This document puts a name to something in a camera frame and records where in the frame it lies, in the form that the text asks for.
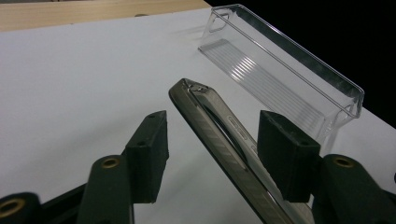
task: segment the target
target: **clear plastic shelf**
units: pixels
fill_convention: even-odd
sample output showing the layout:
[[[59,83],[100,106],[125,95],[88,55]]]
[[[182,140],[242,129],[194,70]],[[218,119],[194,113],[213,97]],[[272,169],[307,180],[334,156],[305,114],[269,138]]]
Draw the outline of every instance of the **clear plastic shelf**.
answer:
[[[213,7],[198,49],[322,148],[360,116],[362,88],[242,5]]]

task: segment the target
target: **brass grommet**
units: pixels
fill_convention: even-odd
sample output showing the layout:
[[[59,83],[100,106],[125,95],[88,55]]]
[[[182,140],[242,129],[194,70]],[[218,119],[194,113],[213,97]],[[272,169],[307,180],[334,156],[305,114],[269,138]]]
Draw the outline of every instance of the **brass grommet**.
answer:
[[[355,163],[347,158],[344,157],[336,157],[332,160],[335,164],[345,167],[345,168],[352,168],[355,166]]]
[[[9,217],[20,211],[25,205],[25,200],[21,198],[10,199],[0,203],[0,218]]]
[[[120,164],[120,160],[117,158],[108,158],[102,161],[102,168],[109,169],[116,167]]]

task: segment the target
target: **dark background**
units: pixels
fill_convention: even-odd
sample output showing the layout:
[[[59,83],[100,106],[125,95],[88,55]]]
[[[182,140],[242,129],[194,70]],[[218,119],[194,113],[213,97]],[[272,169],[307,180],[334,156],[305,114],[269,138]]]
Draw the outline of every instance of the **dark background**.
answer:
[[[363,88],[363,107],[396,128],[396,1],[205,1],[249,8]]]

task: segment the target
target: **wooden surface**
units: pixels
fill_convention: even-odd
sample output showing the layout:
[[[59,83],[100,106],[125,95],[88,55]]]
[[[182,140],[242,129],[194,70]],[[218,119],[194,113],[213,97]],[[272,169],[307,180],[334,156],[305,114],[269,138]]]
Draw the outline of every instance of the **wooden surface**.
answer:
[[[204,0],[91,0],[0,4],[0,31],[210,7]]]

